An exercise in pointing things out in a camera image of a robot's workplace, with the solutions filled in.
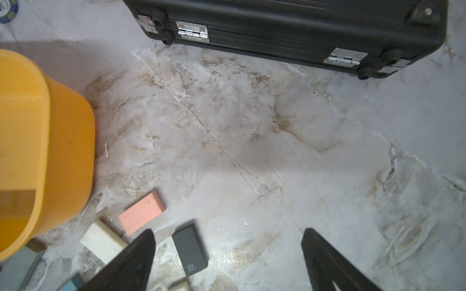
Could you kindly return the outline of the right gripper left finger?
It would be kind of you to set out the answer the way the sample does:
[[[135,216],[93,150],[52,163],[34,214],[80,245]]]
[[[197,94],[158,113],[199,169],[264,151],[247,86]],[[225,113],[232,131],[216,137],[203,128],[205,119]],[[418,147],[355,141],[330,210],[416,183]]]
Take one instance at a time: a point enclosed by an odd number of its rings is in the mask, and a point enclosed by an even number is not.
[[[82,291],[145,291],[155,248],[153,231],[144,230],[80,289]]]

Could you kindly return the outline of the grey eraser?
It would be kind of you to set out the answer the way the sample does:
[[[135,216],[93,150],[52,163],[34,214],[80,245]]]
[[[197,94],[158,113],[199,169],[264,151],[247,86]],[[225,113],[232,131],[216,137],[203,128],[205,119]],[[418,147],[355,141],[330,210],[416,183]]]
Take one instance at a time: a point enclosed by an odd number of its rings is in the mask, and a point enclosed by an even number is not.
[[[7,291],[21,291],[30,281],[46,247],[30,240],[17,253],[12,255],[1,270],[1,288]]]

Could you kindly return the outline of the yellow plastic storage box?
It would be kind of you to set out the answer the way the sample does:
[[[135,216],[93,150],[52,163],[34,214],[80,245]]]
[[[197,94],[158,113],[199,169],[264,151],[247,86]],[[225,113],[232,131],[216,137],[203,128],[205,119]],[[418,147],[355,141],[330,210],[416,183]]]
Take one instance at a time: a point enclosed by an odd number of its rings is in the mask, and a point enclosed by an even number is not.
[[[79,93],[1,51],[1,258],[76,217],[92,190],[95,117]]]

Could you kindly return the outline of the pink eraser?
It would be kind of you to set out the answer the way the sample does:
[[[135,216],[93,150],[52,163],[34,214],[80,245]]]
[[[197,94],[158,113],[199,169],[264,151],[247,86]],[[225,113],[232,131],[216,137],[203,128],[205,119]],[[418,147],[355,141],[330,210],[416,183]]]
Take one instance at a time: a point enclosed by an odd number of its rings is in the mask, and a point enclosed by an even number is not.
[[[165,211],[164,203],[158,193],[153,191],[122,212],[118,218],[125,232],[132,235]]]

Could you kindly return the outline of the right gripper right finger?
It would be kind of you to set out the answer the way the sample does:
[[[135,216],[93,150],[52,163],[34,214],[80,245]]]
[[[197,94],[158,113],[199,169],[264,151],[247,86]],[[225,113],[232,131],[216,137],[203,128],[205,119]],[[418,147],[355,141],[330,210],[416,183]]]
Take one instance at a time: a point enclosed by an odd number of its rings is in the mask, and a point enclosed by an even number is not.
[[[301,246],[314,291],[379,291],[381,289],[315,229],[305,230]]]

